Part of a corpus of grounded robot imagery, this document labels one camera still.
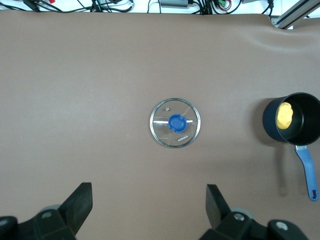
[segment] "pan handle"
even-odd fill
[[[318,201],[319,191],[317,186],[316,171],[309,150],[307,146],[295,146],[295,152],[303,164],[309,199],[313,202]]]

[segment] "lid knob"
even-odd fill
[[[175,133],[180,134],[187,128],[187,119],[179,113],[175,113],[169,118],[168,127]]]

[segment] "saucepan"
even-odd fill
[[[317,201],[316,171],[307,145],[320,137],[320,101],[305,92],[278,97],[265,108],[262,122],[271,138],[295,146],[304,168],[308,197]]]

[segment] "blue pan handle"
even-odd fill
[[[309,199],[313,202],[318,201],[319,191],[316,179],[316,171],[309,150],[307,146],[295,146],[295,152],[303,164]]]

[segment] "yellow food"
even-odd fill
[[[294,111],[292,110],[291,104],[283,102],[280,104],[278,112],[276,114],[276,125],[279,129],[287,129],[290,127],[292,122],[292,116]]]

